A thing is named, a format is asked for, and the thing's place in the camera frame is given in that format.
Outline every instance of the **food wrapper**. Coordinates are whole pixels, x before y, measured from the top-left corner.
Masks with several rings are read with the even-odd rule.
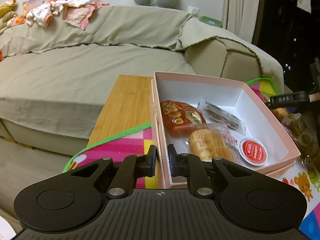
[[[261,93],[261,95],[263,96],[264,102],[270,101],[270,97],[273,96],[267,93]],[[286,108],[281,107],[277,109],[270,109],[270,111],[282,124],[283,128],[300,151],[301,157],[299,158],[299,161],[305,166],[308,166],[312,161],[317,163],[316,159],[320,160],[320,148],[316,139],[316,130],[315,127],[310,126],[312,121],[307,122],[309,125],[306,125],[303,120],[313,120],[313,115],[310,115],[308,112],[304,112],[302,113],[304,118],[302,118],[301,114],[289,113]]]
[[[161,102],[163,121],[170,133],[177,132],[176,128],[187,124],[206,123],[202,114],[191,105],[176,101]]]
[[[189,124],[176,130],[189,145],[189,153],[197,155],[201,161],[221,157],[240,165],[243,163],[226,124]]]
[[[235,130],[244,136],[246,135],[245,123],[243,121],[202,98],[197,106],[197,111],[209,117],[214,122],[225,123],[230,129]]]

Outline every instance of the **clothing pile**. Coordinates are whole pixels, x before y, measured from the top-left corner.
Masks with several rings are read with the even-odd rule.
[[[0,34],[9,28],[8,22],[17,16],[16,12],[13,11],[15,7],[16,0],[6,1],[0,6]]]
[[[29,11],[43,4],[43,0],[28,0],[22,3],[23,5],[23,14],[17,15],[16,17],[10,19],[7,23],[7,27],[14,27],[20,24],[25,23],[26,16]]]
[[[26,23],[32,26],[34,22],[37,22],[40,26],[46,28],[53,21],[53,15],[61,14],[65,22],[84,30],[89,23],[89,17],[93,11],[107,5],[109,4],[99,0],[57,0],[45,2],[28,12]]]

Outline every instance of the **snack packet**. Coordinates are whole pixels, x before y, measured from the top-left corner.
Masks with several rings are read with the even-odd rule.
[[[186,124],[206,123],[201,113],[196,108],[182,102],[161,102],[163,121],[170,133],[175,133],[176,128]]]
[[[189,124],[179,126],[176,130],[189,145],[190,153],[197,155],[201,161],[221,157],[240,165],[243,163],[226,124]]]
[[[197,106],[197,111],[203,113],[205,116],[211,118],[215,122],[225,123],[230,129],[236,132],[246,135],[245,123],[235,117],[233,114],[217,107],[204,99],[200,99]]]

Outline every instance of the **floor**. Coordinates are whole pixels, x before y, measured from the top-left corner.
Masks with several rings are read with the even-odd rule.
[[[6,212],[6,220],[19,228],[13,221],[16,195],[33,183],[60,174],[69,159],[67,155],[29,149],[0,137],[0,215],[5,218]]]

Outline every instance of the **wall outlet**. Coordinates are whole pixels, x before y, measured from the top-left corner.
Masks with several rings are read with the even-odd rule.
[[[199,8],[188,6],[188,13],[191,13],[192,15],[198,15]]]

